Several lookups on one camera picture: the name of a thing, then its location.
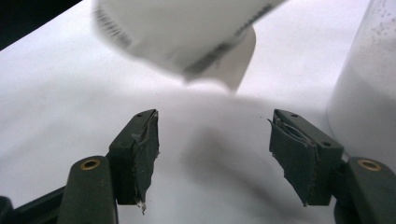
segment screw hole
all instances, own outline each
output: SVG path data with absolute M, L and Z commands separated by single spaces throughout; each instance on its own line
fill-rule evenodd
M 81 165 L 80 165 L 80 169 L 81 170 L 91 170 L 94 169 L 96 167 L 98 167 L 100 164 L 100 161 L 97 159 L 93 159 L 93 160 L 87 160 L 84 161 Z
M 322 142 L 323 146 L 325 147 L 330 147 L 332 144 L 328 143 L 328 142 Z

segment dark background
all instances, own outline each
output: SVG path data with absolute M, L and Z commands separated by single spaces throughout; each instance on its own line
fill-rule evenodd
M 0 0 L 0 50 L 81 0 Z

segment white table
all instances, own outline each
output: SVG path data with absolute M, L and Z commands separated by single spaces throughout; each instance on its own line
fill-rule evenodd
M 148 210 L 120 223 L 333 223 L 303 207 L 268 150 L 275 108 L 329 133 L 325 108 L 364 1 L 295 0 L 255 24 L 256 49 L 237 93 L 186 85 L 110 49 L 84 0 L 0 51 L 0 195 L 14 207 L 64 186 L 70 166 L 106 155 L 128 120 L 160 112 L 161 154 Z

